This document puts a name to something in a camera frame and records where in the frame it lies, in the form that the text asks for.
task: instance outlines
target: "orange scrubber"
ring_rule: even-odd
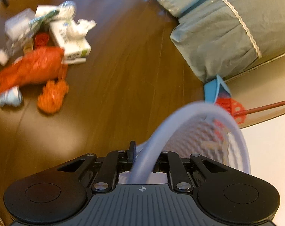
[[[38,108],[47,114],[54,114],[60,110],[63,98],[68,93],[69,87],[64,80],[48,81],[43,87],[43,93],[38,97]]]

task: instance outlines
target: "wooden floor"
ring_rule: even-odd
[[[9,1],[7,9],[0,2],[0,48],[8,18],[65,0]],[[105,156],[131,140],[139,144],[177,108],[203,99],[203,84],[170,40],[177,21],[156,0],[73,1],[75,19],[94,19],[97,26],[86,37],[92,47],[87,62],[68,70],[61,111],[45,116],[37,110],[42,85],[21,89],[21,107],[0,108],[0,216],[6,224],[11,219],[2,196],[13,181],[88,152]]]

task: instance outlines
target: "white lace trim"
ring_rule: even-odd
[[[249,39],[250,39],[251,43],[253,44],[253,47],[254,47],[258,57],[262,58],[262,53],[260,51],[260,48],[258,47],[258,45],[256,44],[255,40],[253,39],[252,34],[250,33],[249,29],[247,28],[247,25],[245,24],[245,22],[242,20],[242,17],[239,15],[238,11],[235,10],[234,6],[231,5],[229,1],[227,1],[227,0],[222,0],[222,1],[231,9],[231,11],[233,11],[235,16],[238,18],[239,22],[241,23],[241,25],[243,26],[244,30],[246,31],[247,36],[249,36]]]

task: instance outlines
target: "cardboard box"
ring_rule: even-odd
[[[65,59],[86,57],[89,55],[91,47],[85,38],[81,40],[68,39],[66,28],[69,23],[70,21],[68,20],[50,22],[50,36],[57,46],[65,49]]]

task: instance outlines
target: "broom handle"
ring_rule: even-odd
[[[250,110],[239,111],[239,112],[235,113],[233,116],[236,117],[236,116],[241,116],[241,115],[248,115],[248,114],[252,114],[252,113],[256,113],[256,112],[260,112],[260,111],[273,109],[273,108],[280,107],[283,105],[285,105],[285,100],[281,101],[281,102],[274,103],[274,104],[264,105],[261,107],[253,108]]]

